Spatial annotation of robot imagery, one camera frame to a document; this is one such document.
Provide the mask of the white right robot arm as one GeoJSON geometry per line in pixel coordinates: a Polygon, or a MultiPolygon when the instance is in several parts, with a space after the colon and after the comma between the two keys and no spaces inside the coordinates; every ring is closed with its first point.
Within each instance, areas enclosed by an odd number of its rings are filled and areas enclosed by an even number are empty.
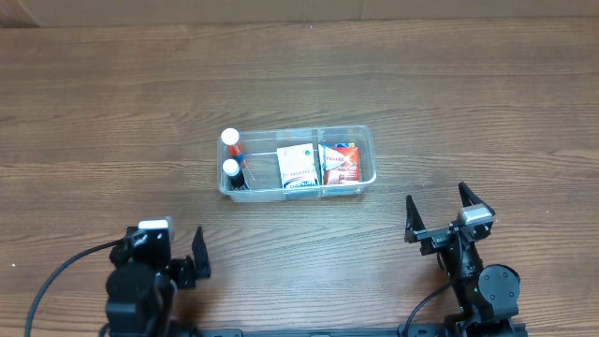
{"type": "Polygon", "coordinates": [[[502,264],[483,265],[475,244],[491,234],[495,211],[469,186],[459,183],[462,208],[446,228],[428,231],[413,198],[406,197],[404,240],[418,243],[423,256],[437,255],[449,281],[422,300],[403,324],[386,329],[333,330],[202,330],[209,337],[518,337],[528,334],[524,324],[515,324],[519,313],[520,277],[502,264]],[[416,323],[416,314],[452,288],[460,307],[441,323],[416,323]]]}

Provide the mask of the blue yellow lozenge box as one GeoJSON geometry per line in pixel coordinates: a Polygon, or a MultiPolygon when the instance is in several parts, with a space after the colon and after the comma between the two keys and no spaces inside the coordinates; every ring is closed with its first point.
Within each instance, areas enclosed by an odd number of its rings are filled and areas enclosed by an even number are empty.
{"type": "Polygon", "coordinates": [[[355,142],[338,142],[338,143],[319,143],[320,146],[327,148],[357,148],[355,142]]]}

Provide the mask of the red white medicine box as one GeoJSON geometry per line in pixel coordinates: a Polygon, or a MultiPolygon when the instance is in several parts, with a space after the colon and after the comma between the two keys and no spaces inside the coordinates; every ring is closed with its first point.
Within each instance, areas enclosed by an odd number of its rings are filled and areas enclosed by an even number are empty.
{"type": "Polygon", "coordinates": [[[357,147],[325,146],[323,155],[324,185],[353,184],[360,181],[357,147]]]}

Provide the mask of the white blue plaster box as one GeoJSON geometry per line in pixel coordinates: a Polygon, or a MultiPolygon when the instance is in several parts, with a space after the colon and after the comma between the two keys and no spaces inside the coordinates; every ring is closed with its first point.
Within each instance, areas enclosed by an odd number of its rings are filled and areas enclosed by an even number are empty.
{"type": "Polygon", "coordinates": [[[319,185],[311,143],[278,148],[277,158],[284,189],[319,185]]]}

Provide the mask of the black bottle white cap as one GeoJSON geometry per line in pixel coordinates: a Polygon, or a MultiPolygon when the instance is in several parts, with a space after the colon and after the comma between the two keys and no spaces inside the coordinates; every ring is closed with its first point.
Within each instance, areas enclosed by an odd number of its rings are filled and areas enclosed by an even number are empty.
{"type": "Polygon", "coordinates": [[[241,166],[235,159],[225,160],[222,169],[234,190],[249,190],[241,166]]]}

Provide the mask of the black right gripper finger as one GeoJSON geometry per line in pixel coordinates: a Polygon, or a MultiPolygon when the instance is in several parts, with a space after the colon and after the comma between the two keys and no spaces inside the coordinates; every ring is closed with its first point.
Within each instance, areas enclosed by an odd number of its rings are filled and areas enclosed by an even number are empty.
{"type": "Polygon", "coordinates": [[[404,240],[406,242],[419,242],[427,229],[417,210],[416,204],[411,195],[408,195],[406,201],[406,223],[404,231],[404,240]]]}
{"type": "Polygon", "coordinates": [[[458,188],[463,207],[482,204],[489,210],[492,216],[495,215],[495,211],[485,201],[478,197],[465,182],[460,182],[458,188]]]}

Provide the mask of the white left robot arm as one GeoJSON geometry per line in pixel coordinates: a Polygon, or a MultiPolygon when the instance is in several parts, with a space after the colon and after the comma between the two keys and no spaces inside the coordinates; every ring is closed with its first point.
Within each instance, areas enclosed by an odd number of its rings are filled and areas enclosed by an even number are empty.
{"type": "Polygon", "coordinates": [[[105,332],[110,336],[197,337],[172,316],[180,290],[196,286],[193,258],[172,258],[166,226],[129,227],[110,251],[105,332]]]}

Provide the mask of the orange tube white cap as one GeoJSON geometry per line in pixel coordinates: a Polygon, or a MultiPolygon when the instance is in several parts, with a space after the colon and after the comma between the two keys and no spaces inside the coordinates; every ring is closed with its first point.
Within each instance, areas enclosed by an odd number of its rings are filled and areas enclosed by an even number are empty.
{"type": "Polygon", "coordinates": [[[235,128],[226,128],[221,133],[221,141],[226,145],[231,158],[234,159],[240,165],[240,167],[244,169],[247,166],[247,163],[244,152],[241,149],[240,139],[240,132],[235,128]]]}

